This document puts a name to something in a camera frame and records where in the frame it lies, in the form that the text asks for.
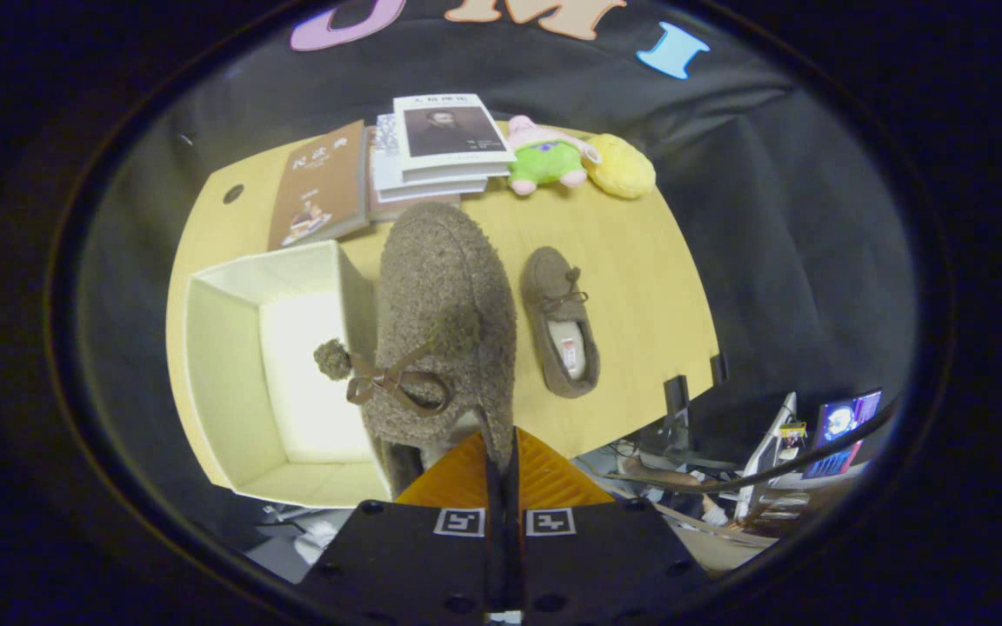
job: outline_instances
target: computer screen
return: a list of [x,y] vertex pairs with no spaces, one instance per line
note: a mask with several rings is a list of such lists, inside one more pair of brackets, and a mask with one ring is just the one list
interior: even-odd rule
[[[876,407],[880,405],[882,392],[878,389],[866,395],[842,400],[839,402],[828,402],[819,411],[819,431],[814,436],[814,448],[826,445],[835,441],[848,432],[855,431],[876,415]],[[803,479],[822,478],[824,476],[836,476],[847,471],[856,452],[861,448],[861,442],[852,445],[846,451],[838,452],[836,455],[818,461],[807,471],[803,472]]]

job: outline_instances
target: pink plush toy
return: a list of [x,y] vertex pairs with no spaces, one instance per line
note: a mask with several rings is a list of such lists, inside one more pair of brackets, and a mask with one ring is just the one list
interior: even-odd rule
[[509,146],[517,155],[517,161],[509,165],[509,185],[521,195],[531,194],[542,182],[577,187],[585,181],[582,157],[601,162],[601,155],[589,143],[541,128],[526,115],[509,120]]

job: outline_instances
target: stack of books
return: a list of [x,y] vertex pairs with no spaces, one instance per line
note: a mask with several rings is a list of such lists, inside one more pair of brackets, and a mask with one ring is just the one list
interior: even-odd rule
[[377,124],[327,132],[289,156],[268,249],[393,221],[419,201],[460,202],[516,160],[474,94],[409,95]]
[[374,188],[380,201],[485,189],[516,160],[497,123],[474,94],[393,99],[373,134]]

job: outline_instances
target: wooden table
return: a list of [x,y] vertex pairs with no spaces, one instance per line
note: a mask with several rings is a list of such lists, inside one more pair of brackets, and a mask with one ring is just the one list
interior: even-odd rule
[[[216,485],[227,486],[227,481],[191,420],[180,325],[188,278],[205,266],[267,251],[287,155],[310,140],[252,155],[211,174],[187,217],[172,264],[164,320],[172,395],[187,442]],[[663,381],[677,374],[687,377],[691,397],[706,392],[712,386],[710,358],[718,353],[713,322],[690,250],[663,198],[652,193],[624,201],[592,182],[577,189],[548,185],[520,198],[504,183],[491,179],[484,193],[463,195],[462,207],[497,247],[517,302],[513,412],[518,427],[572,458],[662,416]],[[239,184],[241,194],[223,202],[227,190]],[[351,262],[375,284],[390,226],[370,226],[340,239]],[[546,389],[520,300],[524,262],[544,245],[582,268],[582,290],[590,294],[585,305],[601,352],[601,378],[579,399],[559,398]]]

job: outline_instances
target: white cardboard box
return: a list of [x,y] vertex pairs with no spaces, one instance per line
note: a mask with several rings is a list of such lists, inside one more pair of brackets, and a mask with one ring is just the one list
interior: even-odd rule
[[235,494],[313,508],[389,499],[361,408],[312,353],[339,338],[373,356],[374,288],[337,241],[208,266],[187,284],[195,424]]

